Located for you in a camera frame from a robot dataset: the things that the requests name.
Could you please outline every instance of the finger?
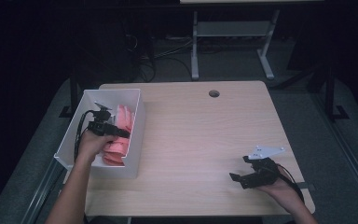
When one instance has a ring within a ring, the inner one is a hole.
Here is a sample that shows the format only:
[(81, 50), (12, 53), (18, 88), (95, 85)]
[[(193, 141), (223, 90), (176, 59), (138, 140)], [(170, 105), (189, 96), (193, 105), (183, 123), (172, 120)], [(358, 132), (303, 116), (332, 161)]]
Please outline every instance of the finger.
[(115, 141), (115, 140), (117, 139), (117, 136), (114, 136), (114, 135), (105, 135), (104, 138), (105, 138), (105, 141), (106, 141), (106, 142), (112, 142), (112, 141)]
[(281, 172), (282, 175), (284, 175), (286, 178), (290, 179), (290, 176), (286, 173), (286, 171), (278, 164), (278, 170)]
[(259, 186), (256, 187), (255, 189), (261, 190), (261, 191), (266, 191), (267, 187), (266, 186)]
[(84, 134), (93, 134), (93, 135), (95, 135), (95, 133), (93, 133), (91, 130), (89, 130), (89, 129), (86, 129), (84, 132), (83, 132)]

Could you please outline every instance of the white storage box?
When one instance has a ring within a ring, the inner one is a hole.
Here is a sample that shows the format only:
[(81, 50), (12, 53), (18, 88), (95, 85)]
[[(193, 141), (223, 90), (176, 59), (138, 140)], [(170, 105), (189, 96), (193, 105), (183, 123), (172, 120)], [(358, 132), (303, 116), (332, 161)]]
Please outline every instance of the white storage box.
[[(96, 178), (136, 178), (145, 129), (145, 106), (142, 101), (141, 90), (138, 89), (84, 91), (75, 115), (54, 158), (67, 170), (72, 169), (74, 165), (77, 126), (81, 116), (86, 111), (100, 110), (94, 102), (112, 108), (112, 110), (109, 111), (112, 115), (116, 114), (118, 105), (126, 105), (131, 112), (134, 112), (135, 116), (130, 136), (129, 150), (127, 156), (122, 158), (124, 166), (106, 165), (102, 160), (103, 154), (99, 154), (91, 165), (90, 176)], [(89, 121), (92, 120), (93, 116), (89, 113), (84, 120), (83, 130), (88, 126)]]

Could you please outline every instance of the metal stand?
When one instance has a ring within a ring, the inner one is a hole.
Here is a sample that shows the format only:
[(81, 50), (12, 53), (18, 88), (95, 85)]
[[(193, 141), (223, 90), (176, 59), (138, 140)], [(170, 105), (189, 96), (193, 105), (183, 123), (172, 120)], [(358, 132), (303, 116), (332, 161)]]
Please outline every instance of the metal stand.
[(274, 75), (267, 60), (267, 51), (280, 10), (275, 10), (270, 21), (198, 21), (197, 11), (193, 20), (193, 50), (191, 52), (191, 77), (200, 78), (197, 58), (197, 37), (199, 36), (264, 36), (266, 42), (262, 49), (257, 50), (258, 58), (268, 79)]
[(338, 114), (334, 113), (334, 86), (335, 86), (335, 76), (332, 68), (329, 67), (329, 71), (326, 77), (326, 94), (324, 109), (327, 117), (330, 118), (332, 122), (335, 122), (336, 119), (349, 119), (350, 117), (342, 107), (342, 105), (337, 105)]

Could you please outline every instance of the hand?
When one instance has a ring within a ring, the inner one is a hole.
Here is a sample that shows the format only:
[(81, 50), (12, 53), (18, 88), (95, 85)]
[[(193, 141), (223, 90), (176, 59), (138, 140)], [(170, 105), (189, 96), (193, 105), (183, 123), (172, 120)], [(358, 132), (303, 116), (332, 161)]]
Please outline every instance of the hand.
[(79, 145), (79, 154), (77, 158), (86, 159), (93, 162), (95, 156), (104, 148), (108, 142), (113, 142), (117, 137), (113, 135), (98, 136), (90, 130), (83, 132)]
[[(278, 169), (282, 175), (290, 179), (281, 166), (278, 166)], [(266, 192), (289, 213), (295, 211), (299, 206), (303, 206), (303, 202), (296, 191), (280, 178), (272, 185), (261, 186), (256, 189)]]

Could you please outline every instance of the table top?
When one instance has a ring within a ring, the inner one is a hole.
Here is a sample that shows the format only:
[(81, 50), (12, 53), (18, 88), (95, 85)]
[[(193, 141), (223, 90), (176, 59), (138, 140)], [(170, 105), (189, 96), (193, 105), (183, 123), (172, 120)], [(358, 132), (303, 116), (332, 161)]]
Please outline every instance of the table top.
[[(255, 146), (284, 147), (272, 159), (304, 181), (269, 92), (260, 81), (105, 84), (141, 89), (145, 134), (136, 179), (90, 179), (86, 214), (123, 217), (287, 214), (267, 194), (242, 189), (228, 173)], [(211, 97), (210, 91), (219, 91)], [(306, 205), (315, 210), (307, 189)]]
[(284, 2), (320, 2), (324, 0), (180, 0), (180, 3), (284, 3)]

